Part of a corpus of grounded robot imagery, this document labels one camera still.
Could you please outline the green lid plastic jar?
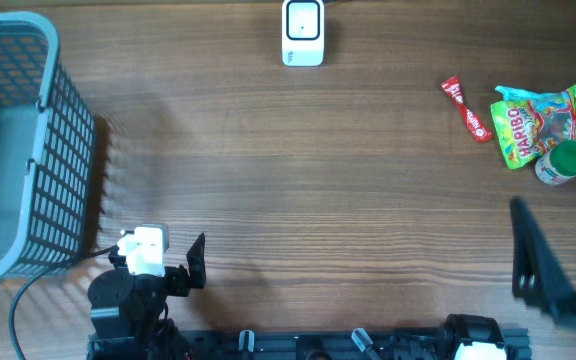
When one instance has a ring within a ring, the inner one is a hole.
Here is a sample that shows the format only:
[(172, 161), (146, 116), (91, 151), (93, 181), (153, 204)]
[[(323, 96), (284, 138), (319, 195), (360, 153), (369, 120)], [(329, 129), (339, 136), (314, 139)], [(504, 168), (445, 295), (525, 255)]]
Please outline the green lid plastic jar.
[(556, 186), (576, 177), (576, 141), (564, 141), (535, 164), (535, 173), (543, 183)]

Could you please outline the green Haribo candy bag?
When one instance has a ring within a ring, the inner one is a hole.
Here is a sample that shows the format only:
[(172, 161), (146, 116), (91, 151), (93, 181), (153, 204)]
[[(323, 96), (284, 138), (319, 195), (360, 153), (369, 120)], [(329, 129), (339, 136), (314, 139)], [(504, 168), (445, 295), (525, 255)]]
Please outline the green Haribo candy bag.
[(558, 144), (576, 141), (576, 84), (555, 93), (490, 106), (507, 167), (521, 168)]

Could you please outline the small red candy bar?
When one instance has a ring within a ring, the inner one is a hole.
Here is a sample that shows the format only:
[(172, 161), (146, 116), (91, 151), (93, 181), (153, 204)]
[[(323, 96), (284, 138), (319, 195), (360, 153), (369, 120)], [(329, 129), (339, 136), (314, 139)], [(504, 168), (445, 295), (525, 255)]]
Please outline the small red candy bar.
[(459, 110), (466, 128), (478, 143), (485, 143), (492, 138), (492, 133), (486, 128), (480, 118), (473, 113), (465, 103), (460, 80), (452, 76), (441, 84), (443, 91), (452, 99)]

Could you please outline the light blue tissue pack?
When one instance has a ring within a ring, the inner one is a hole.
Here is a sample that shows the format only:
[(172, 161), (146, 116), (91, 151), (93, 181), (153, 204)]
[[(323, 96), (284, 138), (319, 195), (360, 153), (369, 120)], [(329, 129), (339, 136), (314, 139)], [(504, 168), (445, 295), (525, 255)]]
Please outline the light blue tissue pack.
[(534, 92), (525, 89), (512, 88), (501, 85), (496, 86), (495, 91), (502, 95), (504, 101), (520, 101), (531, 99), (536, 96)]

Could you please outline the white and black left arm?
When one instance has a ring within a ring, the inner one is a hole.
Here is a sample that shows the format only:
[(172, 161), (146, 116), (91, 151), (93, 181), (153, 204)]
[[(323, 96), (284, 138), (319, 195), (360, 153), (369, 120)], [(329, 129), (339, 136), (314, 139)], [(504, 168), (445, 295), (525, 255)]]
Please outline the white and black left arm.
[(88, 288), (91, 321), (87, 357), (95, 360), (192, 360), (192, 345), (168, 317), (167, 298), (187, 297), (206, 285), (205, 236), (199, 235), (186, 254), (187, 266), (166, 266), (164, 274), (132, 275), (116, 250), (112, 270)]

